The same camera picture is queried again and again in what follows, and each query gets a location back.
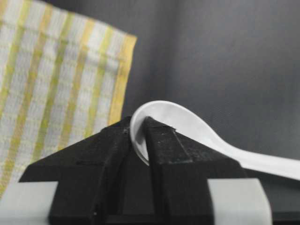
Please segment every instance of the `spoon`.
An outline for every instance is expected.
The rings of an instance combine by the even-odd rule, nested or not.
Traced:
[[[140,159],[147,165],[148,153],[142,124],[145,117],[167,124],[185,135],[237,161],[244,168],[300,180],[300,161],[238,149],[220,138],[200,117],[185,107],[168,101],[152,101],[140,106],[130,122],[130,138]]]

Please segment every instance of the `spoon bowl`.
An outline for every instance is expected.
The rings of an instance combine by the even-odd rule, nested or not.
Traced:
[[[168,101],[152,101],[140,106],[130,122],[130,138],[140,159],[147,165],[148,153],[143,134],[143,121],[147,116],[167,124],[176,132],[231,157],[242,167],[300,180],[300,161],[268,156],[238,149],[220,138],[200,117],[185,107]]]

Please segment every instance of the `yellow stripe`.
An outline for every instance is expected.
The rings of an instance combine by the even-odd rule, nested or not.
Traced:
[[[40,31],[40,33],[43,33],[43,32],[45,32],[47,30],[48,25],[49,25],[50,20],[51,20],[52,11],[53,11],[52,5],[46,4],[45,12],[44,12],[42,21],[41,21],[41,23],[39,25],[39,31]]]
[[[18,19],[19,26],[15,32],[15,37],[8,56],[8,60],[5,68],[5,74],[4,74],[1,92],[0,92],[0,118],[2,117],[6,99],[8,97],[9,86],[15,70],[15,61],[19,52],[20,42],[24,34],[23,24],[25,23],[25,18],[28,15],[30,3],[31,3],[30,1],[23,2],[20,16]]]
[[[4,15],[7,6],[8,6],[8,0],[1,0],[1,4],[0,4],[0,17],[1,18]]]
[[[64,125],[60,134],[60,142],[58,145],[58,150],[63,149],[66,147],[68,144],[70,134],[71,134],[71,129],[73,125],[73,119],[74,119],[74,113],[76,110],[76,105],[77,105],[77,98],[78,98],[78,93],[80,89],[80,83],[81,83],[81,77],[83,74],[83,68],[84,64],[86,61],[87,53],[88,53],[88,48],[86,47],[86,44],[90,38],[91,31],[93,29],[94,23],[93,22],[87,22],[85,25],[85,29],[83,31],[81,43],[82,47],[78,56],[77,60],[77,67],[75,71],[75,76],[73,79],[73,85],[71,89],[71,94],[70,98],[68,101],[67,105],[67,112],[65,115],[64,119]]]
[[[67,46],[67,42],[63,41],[62,39],[68,35],[68,32],[69,32],[71,24],[72,24],[72,18],[73,18],[72,14],[68,13],[67,18],[66,18],[65,23],[62,28],[62,32],[60,34],[60,45],[58,47],[58,52],[57,52],[56,59],[55,59],[55,65],[54,65],[54,69],[53,69],[51,81],[50,81],[50,87],[49,87],[49,91],[47,94],[47,102],[46,102],[46,106],[44,109],[42,122],[41,122],[41,125],[39,128],[39,131],[38,131],[38,137],[37,137],[37,142],[36,142],[36,145],[35,145],[35,148],[33,151],[32,161],[36,161],[40,158],[42,149],[44,147],[45,136],[46,136],[46,132],[47,132],[48,125],[49,125],[50,113],[51,113],[51,109],[52,109],[56,91],[57,91],[57,85],[58,85],[59,76],[60,76],[60,67],[63,62],[63,56],[65,54],[65,49]]]
[[[92,19],[88,19],[84,31],[82,33],[82,37],[80,40],[81,45],[86,45],[90,39],[90,35],[92,34],[93,28],[95,26],[95,21]]]
[[[101,53],[104,54],[101,54],[98,68],[97,68],[97,74],[95,77],[93,93],[92,93],[91,103],[89,107],[88,121],[85,128],[84,137],[89,137],[93,133],[95,118],[98,110],[98,101],[100,98],[101,83],[102,83],[106,62],[107,62],[107,57],[105,53],[107,52],[108,46],[111,42],[112,35],[113,35],[113,29],[111,27],[108,27],[106,29],[105,36],[99,50]]]
[[[20,42],[22,40],[23,34],[24,34],[24,28],[23,24],[26,21],[26,18],[28,16],[28,12],[30,9],[30,1],[24,1],[20,16],[18,19],[18,28],[16,30],[16,34],[13,40],[13,44],[8,56],[6,71],[3,78],[3,85],[0,93],[0,118],[2,117],[2,113],[5,107],[6,99],[8,97],[8,90],[9,86],[13,77],[13,73],[15,70],[15,62],[19,51]],[[14,168],[14,160],[16,157],[16,151],[9,149],[8,156],[6,158],[4,167],[3,167],[3,173],[0,180],[0,196],[2,196],[4,190],[7,187],[7,184],[10,180],[12,170]]]
[[[130,72],[132,54],[133,54],[135,42],[136,42],[135,36],[126,35],[122,50],[120,52],[121,61],[118,69],[116,83],[114,86],[108,125],[118,122],[121,118],[126,84]]]

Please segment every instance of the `fabric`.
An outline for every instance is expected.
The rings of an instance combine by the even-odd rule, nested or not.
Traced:
[[[43,2],[0,0],[0,196],[28,164],[120,119],[135,41]]]

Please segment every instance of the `dish towel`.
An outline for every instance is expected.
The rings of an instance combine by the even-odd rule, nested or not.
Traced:
[[[119,121],[135,41],[40,1],[0,0],[0,196],[28,164]]]

